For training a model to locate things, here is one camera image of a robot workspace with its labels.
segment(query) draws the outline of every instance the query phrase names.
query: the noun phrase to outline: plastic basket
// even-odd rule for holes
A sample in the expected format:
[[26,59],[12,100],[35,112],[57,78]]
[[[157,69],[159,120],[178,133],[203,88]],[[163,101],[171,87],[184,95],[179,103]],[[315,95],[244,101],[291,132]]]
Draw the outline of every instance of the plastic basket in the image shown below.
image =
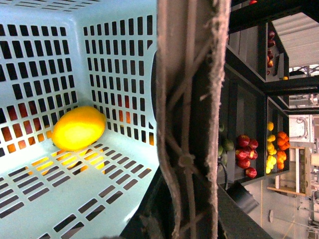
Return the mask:
[[[0,0],[1,239],[115,236],[137,210],[159,166],[156,4]],[[107,129],[59,151],[53,126],[82,105]]]

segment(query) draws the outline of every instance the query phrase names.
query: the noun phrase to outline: yellow fruit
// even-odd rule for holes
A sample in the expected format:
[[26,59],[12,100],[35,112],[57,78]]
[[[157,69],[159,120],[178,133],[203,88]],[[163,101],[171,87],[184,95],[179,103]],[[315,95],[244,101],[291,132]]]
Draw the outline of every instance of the yellow fruit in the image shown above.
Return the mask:
[[272,157],[271,158],[271,164],[275,165],[277,163],[277,160],[276,160],[276,158],[274,156],[271,156],[271,157]]
[[105,122],[105,115],[93,107],[75,108],[57,122],[53,129],[52,141],[60,149],[83,149],[102,136]]
[[273,134],[270,135],[270,136],[268,136],[268,138],[267,138],[267,141],[268,141],[268,142],[273,142],[273,141],[275,141],[275,140],[276,140],[276,136],[274,136]]
[[274,149],[274,148],[275,148],[275,147],[274,147],[273,143],[267,142],[267,150],[268,150],[268,151],[271,151],[271,150]]
[[277,150],[273,149],[271,151],[268,152],[269,155],[275,155],[277,153]]
[[266,167],[270,168],[272,165],[271,161],[267,160]]
[[273,129],[274,129],[274,123],[272,123],[271,121],[269,121],[269,122],[267,123],[267,129],[268,129],[269,131],[273,131]]

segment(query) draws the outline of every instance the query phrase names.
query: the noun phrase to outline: red apple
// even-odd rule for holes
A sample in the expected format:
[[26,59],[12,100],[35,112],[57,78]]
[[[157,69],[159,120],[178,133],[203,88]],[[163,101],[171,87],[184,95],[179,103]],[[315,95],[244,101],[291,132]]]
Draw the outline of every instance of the red apple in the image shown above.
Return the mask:
[[249,144],[249,137],[247,135],[240,135],[237,137],[237,144],[240,147],[246,147]]
[[257,140],[255,140],[255,139],[250,139],[248,146],[251,147],[252,149],[256,149],[256,148],[258,147],[258,142],[257,142]]
[[274,66],[274,62],[273,60],[270,60],[268,63],[267,63],[267,67],[268,68],[272,68]]
[[245,159],[243,159],[243,160],[238,160],[238,161],[237,161],[237,165],[238,165],[238,167],[243,168],[243,169],[249,168],[249,166],[250,166],[250,161],[249,161],[248,158],[245,158]]
[[243,160],[243,159],[247,158],[247,156],[248,156],[248,154],[242,148],[237,149],[235,151],[235,155],[236,155],[236,158],[238,160]]
[[255,160],[256,158],[258,158],[258,153],[256,150],[254,150],[254,156],[251,158],[251,160]]
[[272,59],[274,58],[274,54],[273,54],[273,53],[270,53],[270,54],[268,55],[268,57],[269,57],[269,60],[272,60]]
[[273,31],[268,32],[268,39],[273,39],[275,37],[275,33]]
[[273,46],[276,46],[276,43],[275,43],[275,41],[274,40],[268,40],[268,48],[270,48],[270,47],[273,47]]
[[254,157],[254,150],[251,147],[246,146],[243,151],[247,154],[247,158],[252,159]]
[[250,167],[247,168],[245,171],[246,176],[250,177],[250,178],[255,178],[257,176],[257,171],[256,169]]

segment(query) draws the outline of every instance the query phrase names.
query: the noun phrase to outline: shelf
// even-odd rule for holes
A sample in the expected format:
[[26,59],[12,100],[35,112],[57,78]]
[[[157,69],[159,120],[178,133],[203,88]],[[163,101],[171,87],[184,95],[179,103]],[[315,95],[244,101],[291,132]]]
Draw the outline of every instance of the shelf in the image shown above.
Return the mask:
[[[285,132],[289,135],[289,116],[282,111],[282,109],[271,99],[268,98],[268,110],[267,110],[267,121],[272,121],[274,123],[274,129],[272,132],[268,134],[273,134],[276,136],[276,140],[273,142],[275,149],[277,149],[277,134],[279,131]],[[277,173],[285,173],[289,172],[289,161],[290,161],[290,153],[289,149],[285,150],[287,160],[284,161],[284,169],[278,170],[277,164],[274,165],[274,169],[267,174],[267,176],[273,177]]]
[[278,174],[275,184],[268,185],[268,189],[277,192],[311,197],[310,149],[291,147],[290,171]]

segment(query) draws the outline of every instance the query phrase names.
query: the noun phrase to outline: store shelf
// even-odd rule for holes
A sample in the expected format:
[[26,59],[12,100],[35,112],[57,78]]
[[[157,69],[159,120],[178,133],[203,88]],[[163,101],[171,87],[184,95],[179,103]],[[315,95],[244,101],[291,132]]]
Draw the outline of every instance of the store shelf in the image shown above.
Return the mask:
[[[269,134],[273,134],[277,137],[279,131],[285,132],[289,135],[289,116],[281,110],[281,108],[271,99],[268,98],[268,110],[267,110],[267,121],[274,123],[274,129]],[[277,139],[273,142],[275,149],[277,149]],[[289,149],[285,150],[287,160],[284,161],[284,169],[278,170],[277,164],[274,165],[274,169],[267,176],[273,176],[277,173],[286,173],[290,169],[290,153]]]

